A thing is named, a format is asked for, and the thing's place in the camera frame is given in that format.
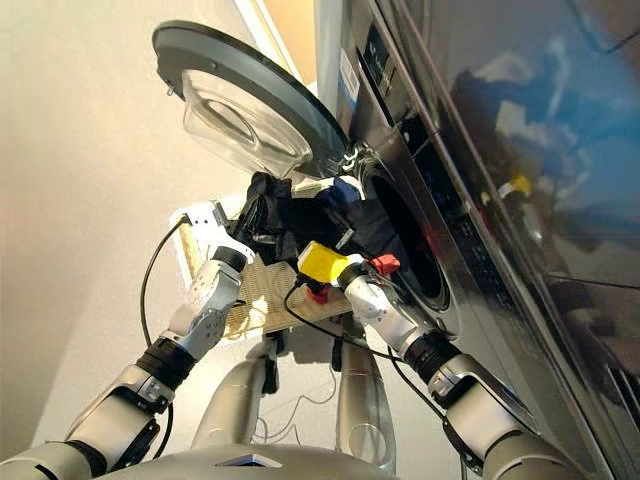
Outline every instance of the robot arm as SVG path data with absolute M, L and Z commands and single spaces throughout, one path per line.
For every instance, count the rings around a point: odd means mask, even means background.
M 374 328 L 427 384 L 446 410 L 443 428 L 464 462 L 490 479 L 583 479 L 574 464 L 543 440 L 527 408 L 441 330 L 413 321 L 388 286 L 379 285 L 363 261 L 351 262 L 337 283 L 354 318 Z
M 222 338 L 241 271 L 253 261 L 253 252 L 227 235 L 218 204 L 196 204 L 188 216 L 192 224 L 207 226 L 214 248 L 168 329 L 78 416 L 64 442 L 6 460 L 0 476 L 83 480 L 138 463 L 148 452 L 159 431 L 155 415 L 167 408 L 191 368 Z

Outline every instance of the wall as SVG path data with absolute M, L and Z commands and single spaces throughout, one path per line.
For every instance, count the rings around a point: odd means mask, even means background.
M 0 15 L 3 458 L 31 443 L 60 369 L 82 405 L 140 353 L 140 281 L 170 213 L 248 183 L 182 130 L 153 29 L 189 19 L 252 40 L 232 0 L 12 0 Z M 167 251 L 154 331 L 179 295 Z

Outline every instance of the washing machine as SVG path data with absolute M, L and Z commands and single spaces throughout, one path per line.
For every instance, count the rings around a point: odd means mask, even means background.
M 316 28 L 332 46 L 318 57 L 323 101 L 253 48 L 189 22 L 154 32 L 158 75 L 184 100 L 185 129 L 217 158 L 279 178 L 354 176 L 397 233 L 397 280 L 414 307 L 512 388 L 539 433 L 586 472 L 632 477 L 638 217 L 614 218 L 624 250 L 594 246 L 608 210 L 589 210 L 584 191 L 602 194 L 594 176 L 612 175 L 589 150 L 611 132 L 627 142 L 610 145 L 611 168 L 638 173 L 623 160 L 637 152 L 628 142 L 640 144 L 639 97 L 618 57 L 635 24 L 598 43 L 585 14 L 600 11 L 596 1 L 479 3 L 319 3 Z M 572 88 L 572 62 L 615 101 Z M 602 65 L 622 76 L 614 87 L 592 71 Z M 585 115 L 599 115 L 596 125 Z M 619 191 L 631 198 L 627 181 Z M 558 202 L 575 213 L 565 230 Z M 563 236 L 570 228 L 582 236 Z M 622 251 L 627 263 L 607 270 Z M 624 278 L 589 271 L 595 255 Z

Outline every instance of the washing machine door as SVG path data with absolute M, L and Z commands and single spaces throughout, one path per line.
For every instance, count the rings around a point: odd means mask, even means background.
M 347 139 L 301 83 L 257 50 L 213 28 L 172 21 L 153 33 L 158 75 L 185 102 L 184 127 L 248 171 L 335 176 Z

